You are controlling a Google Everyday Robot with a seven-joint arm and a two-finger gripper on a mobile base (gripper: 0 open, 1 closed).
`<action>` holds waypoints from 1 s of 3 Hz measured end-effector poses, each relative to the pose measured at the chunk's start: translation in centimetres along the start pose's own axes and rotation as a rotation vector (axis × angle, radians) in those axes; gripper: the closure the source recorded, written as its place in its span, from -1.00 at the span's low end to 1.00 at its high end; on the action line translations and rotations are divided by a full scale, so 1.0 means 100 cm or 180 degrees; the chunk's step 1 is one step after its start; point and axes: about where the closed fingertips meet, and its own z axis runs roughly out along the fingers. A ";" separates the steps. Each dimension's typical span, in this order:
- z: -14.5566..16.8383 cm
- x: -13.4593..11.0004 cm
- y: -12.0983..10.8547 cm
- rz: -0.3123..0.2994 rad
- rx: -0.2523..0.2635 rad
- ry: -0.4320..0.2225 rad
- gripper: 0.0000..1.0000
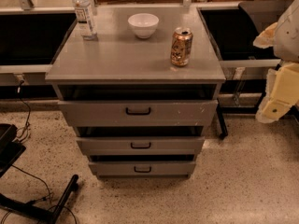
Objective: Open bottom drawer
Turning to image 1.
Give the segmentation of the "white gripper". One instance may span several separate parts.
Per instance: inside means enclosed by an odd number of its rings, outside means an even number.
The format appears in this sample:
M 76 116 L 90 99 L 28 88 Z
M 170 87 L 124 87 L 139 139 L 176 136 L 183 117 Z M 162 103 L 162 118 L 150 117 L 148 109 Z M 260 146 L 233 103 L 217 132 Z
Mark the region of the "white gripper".
M 255 118 L 261 123 L 278 121 L 299 102 L 299 63 L 284 62 L 276 71 L 269 69 L 265 97 Z

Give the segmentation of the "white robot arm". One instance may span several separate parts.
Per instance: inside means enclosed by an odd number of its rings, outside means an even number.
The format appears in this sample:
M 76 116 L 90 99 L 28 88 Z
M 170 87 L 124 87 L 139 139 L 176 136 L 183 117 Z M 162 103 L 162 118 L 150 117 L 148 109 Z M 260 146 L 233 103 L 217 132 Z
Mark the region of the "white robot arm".
M 261 123 L 272 123 L 299 102 L 299 0 L 294 0 L 277 22 L 263 30 L 253 46 L 272 47 L 281 60 L 278 70 L 268 70 L 265 97 L 255 115 Z

